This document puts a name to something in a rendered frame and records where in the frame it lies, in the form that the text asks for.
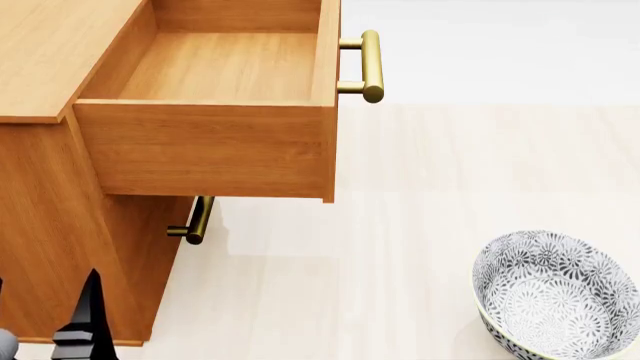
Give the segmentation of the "floral patterned ceramic bowl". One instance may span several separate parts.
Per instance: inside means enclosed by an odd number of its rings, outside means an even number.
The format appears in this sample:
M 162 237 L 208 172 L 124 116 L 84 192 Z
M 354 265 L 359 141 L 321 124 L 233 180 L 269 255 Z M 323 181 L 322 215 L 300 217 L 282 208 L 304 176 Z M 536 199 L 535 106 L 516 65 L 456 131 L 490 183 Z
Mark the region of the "floral patterned ceramic bowl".
M 640 338 L 640 290 L 581 239 L 500 236 L 479 252 L 471 281 L 484 326 L 518 360 L 616 360 Z

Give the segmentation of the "open wooden drawer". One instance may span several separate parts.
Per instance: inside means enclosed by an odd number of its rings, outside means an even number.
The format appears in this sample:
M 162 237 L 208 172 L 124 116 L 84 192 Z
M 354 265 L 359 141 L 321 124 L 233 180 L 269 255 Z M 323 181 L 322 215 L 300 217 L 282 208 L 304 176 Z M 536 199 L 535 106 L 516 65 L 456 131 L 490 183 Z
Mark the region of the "open wooden drawer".
M 340 0 L 140 0 L 73 104 L 103 191 L 334 198 Z

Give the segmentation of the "wooden cabinet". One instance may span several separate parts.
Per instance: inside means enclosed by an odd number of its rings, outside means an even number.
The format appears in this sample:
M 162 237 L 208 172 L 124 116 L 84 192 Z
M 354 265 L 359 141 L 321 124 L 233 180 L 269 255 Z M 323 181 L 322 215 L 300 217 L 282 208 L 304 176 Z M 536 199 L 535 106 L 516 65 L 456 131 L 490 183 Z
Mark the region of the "wooden cabinet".
M 73 104 L 109 56 L 150 27 L 146 0 L 0 0 L 0 327 L 47 342 L 89 272 L 117 344 L 149 341 L 187 197 L 99 185 Z

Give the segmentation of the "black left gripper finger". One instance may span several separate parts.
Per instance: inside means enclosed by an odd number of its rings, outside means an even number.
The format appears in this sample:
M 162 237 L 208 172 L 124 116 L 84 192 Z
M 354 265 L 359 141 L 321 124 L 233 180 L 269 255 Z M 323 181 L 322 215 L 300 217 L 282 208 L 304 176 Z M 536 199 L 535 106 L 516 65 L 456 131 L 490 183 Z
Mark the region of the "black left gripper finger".
M 91 270 L 85 281 L 69 326 L 70 330 L 93 333 L 96 345 L 92 360 L 119 360 L 106 318 L 101 278 L 96 269 Z

